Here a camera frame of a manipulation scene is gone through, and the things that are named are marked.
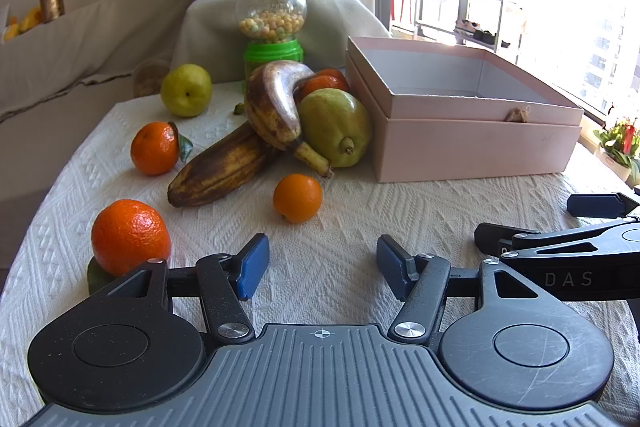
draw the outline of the potted plant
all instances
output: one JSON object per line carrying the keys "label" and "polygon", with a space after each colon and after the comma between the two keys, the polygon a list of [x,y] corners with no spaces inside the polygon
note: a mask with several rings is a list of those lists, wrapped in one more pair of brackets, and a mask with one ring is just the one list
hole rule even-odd
{"label": "potted plant", "polygon": [[638,179],[640,162],[636,156],[640,147],[640,132],[636,120],[634,123],[628,118],[618,120],[614,126],[593,131],[593,134],[600,140],[600,147],[596,151],[600,161],[623,182],[626,182],[629,174],[632,174],[632,179]]}

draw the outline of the tin can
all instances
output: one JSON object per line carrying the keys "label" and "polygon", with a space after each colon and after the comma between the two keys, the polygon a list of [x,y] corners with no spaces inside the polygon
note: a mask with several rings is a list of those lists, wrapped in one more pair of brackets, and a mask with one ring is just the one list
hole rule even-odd
{"label": "tin can", "polygon": [[65,14],[64,0],[40,0],[42,21],[47,23]]}

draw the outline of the banana stem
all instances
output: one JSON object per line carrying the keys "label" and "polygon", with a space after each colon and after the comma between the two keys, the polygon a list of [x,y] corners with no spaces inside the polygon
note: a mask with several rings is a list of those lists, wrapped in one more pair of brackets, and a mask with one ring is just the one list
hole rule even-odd
{"label": "banana stem", "polygon": [[329,160],[319,155],[307,142],[302,142],[298,148],[293,151],[293,156],[309,165],[309,167],[324,178],[330,178],[334,175],[329,165]]}
{"label": "banana stem", "polygon": [[340,150],[342,152],[344,152],[345,154],[353,154],[354,147],[355,145],[351,138],[342,138],[342,141],[340,142]]}

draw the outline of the flower pot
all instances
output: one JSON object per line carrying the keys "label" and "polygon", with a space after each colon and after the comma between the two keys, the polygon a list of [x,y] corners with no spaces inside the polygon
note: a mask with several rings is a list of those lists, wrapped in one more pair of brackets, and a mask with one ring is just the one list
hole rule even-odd
{"label": "flower pot", "polygon": [[615,172],[616,176],[620,178],[623,182],[626,182],[626,179],[631,174],[631,169],[629,167],[625,167],[616,162],[611,156],[607,154],[607,152],[599,146],[596,149],[595,155],[600,159],[604,165],[609,167],[613,172]]}

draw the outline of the gumball machine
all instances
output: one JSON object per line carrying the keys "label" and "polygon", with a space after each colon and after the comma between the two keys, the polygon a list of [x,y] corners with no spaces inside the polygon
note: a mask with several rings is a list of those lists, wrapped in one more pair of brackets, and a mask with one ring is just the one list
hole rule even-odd
{"label": "gumball machine", "polygon": [[274,60],[302,62],[296,33],[305,23],[305,0],[238,0],[238,27],[251,40],[244,52],[245,77]]}

